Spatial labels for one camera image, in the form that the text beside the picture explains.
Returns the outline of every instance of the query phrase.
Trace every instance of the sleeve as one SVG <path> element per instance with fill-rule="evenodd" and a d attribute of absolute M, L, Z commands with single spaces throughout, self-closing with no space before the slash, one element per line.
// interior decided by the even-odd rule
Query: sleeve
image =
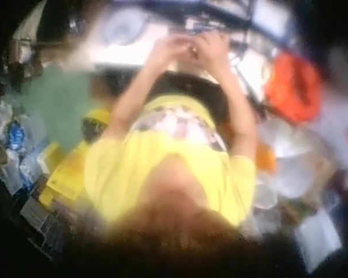
<path fill-rule="evenodd" d="M 112 160 L 117 157 L 119 146 L 119 140 L 103 138 L 93 143 L 86 154 L 84 187 L 94 203 L 99 200 L 99 192 L 104 187 L 106 174 L 113 169 Z"/>
<path fill-rule="evenodd" d="M 252 207 L 255 172 L 255 163 L 250 158 L 239 155 L 230 157 L 231 186 L 238 211 L 237 222 L 243 221 Z"/>

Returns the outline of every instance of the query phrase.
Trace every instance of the hair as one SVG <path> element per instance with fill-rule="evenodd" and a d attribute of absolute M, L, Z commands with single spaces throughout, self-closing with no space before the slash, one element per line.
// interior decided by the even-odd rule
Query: hair
<path fill-rule="evenodd" d="M 219 213 L 202 209 L 190 225 L 179 218 L 163 206 L 134 208 L 106 237 L 84 233 L 69 241 L 63 262 L 73 273 L 118 277 L 260 277 L 276 268 L 271 248 L 245 238 Z"/>

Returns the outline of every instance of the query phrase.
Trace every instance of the green cloth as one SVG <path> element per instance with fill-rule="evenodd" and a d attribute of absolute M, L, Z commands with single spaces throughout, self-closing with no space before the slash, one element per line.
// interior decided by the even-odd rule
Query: green cloth
<path fill-rule="evenodd" d="M 48 138 L 69 152 L 82 140 L 82 118 L 97 107 L 89 88 L 87 73 L 48 67 L 39 78 L 23 85 L 20 102 L 42 119 Z"/>

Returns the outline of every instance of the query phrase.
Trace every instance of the hand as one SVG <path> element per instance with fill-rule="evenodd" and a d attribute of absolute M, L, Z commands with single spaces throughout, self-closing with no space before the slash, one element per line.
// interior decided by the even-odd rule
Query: hand
<path fill-rule="evenodd" d="M 218 31 L 203 32 L 193 39 L 197 64 L 201 64 L 218 82 L 230 72 L 229 37 Z"/>
<path fill-rule="evenodd" d="M 188 52 L 191 40 L 187 35 L 170 35 L 157 40 L 144 68 L 158 77 L 168 69 L 173 60 Z"/>

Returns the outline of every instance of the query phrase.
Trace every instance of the yellow t-shirt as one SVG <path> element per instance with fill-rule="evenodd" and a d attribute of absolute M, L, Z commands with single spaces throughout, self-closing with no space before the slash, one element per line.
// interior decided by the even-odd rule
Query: yellow t-shirt
<path fill-rule="evenodd" d="M 143 115 L 157 107 L 182 105 L 208 126 L 215 124 L 207 109 L 193 98 L 162 96 L 148 103 Z M 252 204 L 255 164 L 243 156 L 214 151 L 209 145 L 176 140 L 152 130 L 131 130 L 121 140 L 101 139 L 86 157 L 85 189 L 107 221 L 136 205 L 141 187 L 150 171 L 167 155 L 180 155 L 204 187 L 209 208 L 221 213 L 233 225 L 245 219 Z"/>

